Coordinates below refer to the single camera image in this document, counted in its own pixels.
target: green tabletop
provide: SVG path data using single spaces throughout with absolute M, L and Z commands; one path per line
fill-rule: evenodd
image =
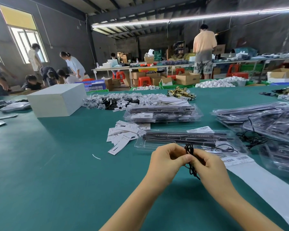
M 213 109 L 274 102 L 276 97 L 259 92 L 277 88 L 283 86 L 192 88 L 197 95 L 193 103 L 204 113 L 200 122 L 152 124 L 151 128 L 210 126 L 224 130 L 211 116 Z M 150 153 L 137 150 L 135 141 L 116 156 L 107 152 L 113 147 L 106 142 L 108 129 L 124 120 L 124 112 L 82 107 L 69 117 L 40 119 L 31 111 L 19 113 L 0 127 L 0 231 L 98 230 L 140 183 L 149 166 Z M 252 157 L 262 165 L 257 151 L 252 152 Z M 282 229 L 289 230 L 283 218 L 256 192 L 239 177 L 229 174 L 248 202 Z M 155 202 L 142 230 L 241 228 L 201 182 L 182 167 Z

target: pile of gold metal parts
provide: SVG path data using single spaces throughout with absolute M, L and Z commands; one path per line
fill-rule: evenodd
M 176 89 L 174 89 L 174 90 L 169 90 L 168 95 L 173 96 L 173 97 L 177 97 L 177 98 L 186 97 L 190 100 L 193 100 L 196 98 L 195 95 L 186 92 L 186 90 L 187 90 L 187 88 L 176 87 Z

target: black hair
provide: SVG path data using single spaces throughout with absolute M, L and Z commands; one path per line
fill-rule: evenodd
M 48 75 L 48 77 L 50 77 L 51 79 L 54 79 L 54 78 L 55 78 L 55 74 L 54 74 L 54 72 L 53 72 L 52 70 L 49 70 L 49 71 L 47 72 L 47 75 Z
M 28 81 L 37 81 L 38 79 L 36 78 L 36 76 L 35 75 L 27 75 L 26 76 L 26 81 L 28 82 Z
M 67 78 L 67 77 L 70 76 L 69 74 L 66 74 L 66 73 L 64 72 L 64 70 L 62 70 L 62 69 L 58 69 L 58 70 L 57 70 L 57 74 L 58 74 L 59 76 L 61 76 L 61 77 L 64 77 L 64 78 Z
M 201 29 L 201 30 L 208 30 L 208 29 L 209 29 L 209 26 L 208 26 L 207 24 L 202 24 L 202 25 L 200 26 L 200 29 Z
M 66 52 L 61 52 L 60 57 L 70 57 L 70 54 Z
M 41 49 L 41 47 L 37 43 L 32 44 L 31 48 L 34 50 L 35 49 Z

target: right hand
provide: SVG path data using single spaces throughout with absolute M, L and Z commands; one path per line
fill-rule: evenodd
M 6 81 L 4 81 L 3 79 L 0 79 L 0 85 L 1 85 L 2 88 L 3 88 L 4 90 L 6 90 L 6 91 L 9 89 L 8 83 L 7 83 Z
M 220 203 L 223 199 L 238 194 L 231 183 L 225 164 L 219 156 L 200 149 L 194 149 L 194 155 L 204 159 L 206 163 L 204 166 L 196 157 L 193 157 L 191 161 L 202 184 L 217 202 Z

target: black t-shirt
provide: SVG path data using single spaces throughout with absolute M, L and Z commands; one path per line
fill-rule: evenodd
M 29 83 L 29 82 L 26 82 L 26 83 L 24 83 L 24 85 L 22 86 L 22 89 L 26 89 L 26 88 L 29 88 L 29 89 L 31 89 L 32 91 L 35 91 L 35 90 L 40 90 L 40 89 L 42 89 L 42 86 L 41 86 L 42 84 L 41 83 L 39 83 L 39 82 L 37 82 L 37 84 L 35 84 L 35 85 L 33 85 L 33 84 L 31 84 L 31 83 Z
M 47 75 L 48 71 L 54 72 L 54 77 L 56 78 L 56 80 L 59 80 L 59 75 L 54 70 L 54 68 L 52 68 L 51 66 L 44 66 L 40 69 L 41 75 L 43 76 L 43 81 L 48 81 L 49 78 Z

